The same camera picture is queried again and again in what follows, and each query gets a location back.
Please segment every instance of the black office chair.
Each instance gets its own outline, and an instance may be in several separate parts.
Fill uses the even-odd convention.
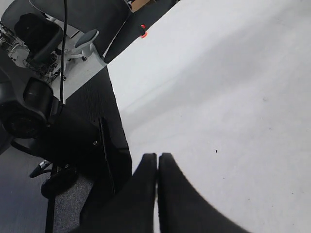
[[[44,15],[37,9],[35,9],[28,0],[14,0],[10,6],[5,10],[1,17],[3,25],[9,28],[15,33],[15,25],[19,21],[22,15],[32,13],[44,20],[47,24],[54,28],[54,36],[49,43],[42,49],[32,54],[32,60],[36,63],[45,62],[51,55],[51,53],[61,44],[63,37],[63,30],[57,24],[47,20]]]
[[[63,0],[29,1],[40,11],[64,21]],[[176,2],[158,0],[133,13],[124,0],[68,0],[68,24],[85,33],[76,47],[88,40],[94,40],[89,50],[83,52],[86,57],[92,52],[96,53],[101,64],[105,66],[141,35],[142,24],[147,30]]]

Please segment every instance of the red object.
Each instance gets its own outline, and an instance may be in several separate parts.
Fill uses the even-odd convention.
[[[142,34],[141,34],[141,38],[145,38],[146,36],[147,36],[147,32],[146,32],[146,26],[145,25],[143,25],[143,24],[141,24],[141,26],[140,26],[141,28],[142,28]]]
[[[148,33],[145,32],[145,34],[144,34],[144,35],[141,35],[140,37],[141,37],[141,38],[145,38],[145,37],[147,36],[147,34],[148,34]]]

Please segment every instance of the chair armrest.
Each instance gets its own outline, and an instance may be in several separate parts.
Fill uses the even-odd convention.
[[[99,31],[96,29],[85,33],[83,36],[79,38],[74,47],[78,50],[82,49],[85,46],[90,45],[96,39],[98,34]]]

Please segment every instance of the white tabletop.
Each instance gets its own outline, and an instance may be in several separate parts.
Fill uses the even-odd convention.
[[[247,230],[310,232],[310,25],[306,0],[181,0],[108,65],[133,169],[171,152]]]

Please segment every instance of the black bag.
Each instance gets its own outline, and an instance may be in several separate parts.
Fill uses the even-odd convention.
[[[57,32],[58,25],[42,19],[35,14],[22,15],[16,23],[14,30],[32,53],[45,47]]]

